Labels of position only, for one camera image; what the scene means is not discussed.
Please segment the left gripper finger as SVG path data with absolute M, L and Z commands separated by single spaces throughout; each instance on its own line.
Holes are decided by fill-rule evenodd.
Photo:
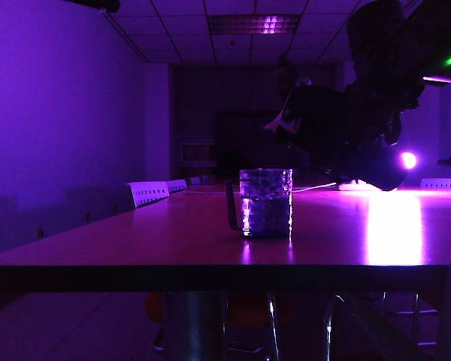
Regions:
M 66 0 L 77 5 L 97 10 L 105 10 L 108 13 L 116 13 L 121 8 L 120 0 Z

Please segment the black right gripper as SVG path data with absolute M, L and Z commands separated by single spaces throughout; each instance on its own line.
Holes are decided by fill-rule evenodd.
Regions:
M 372 1 L 347 20 L 347 37 L 356 80 L 346 94 L 356 100 L 392 108 L 381 113 L 381 134 L 385 144 L 398 143 L 401 134 L 399 112 L 419 107 L 425 86 L 401 80 L 398 35 L 406 18 L 399 1 Z

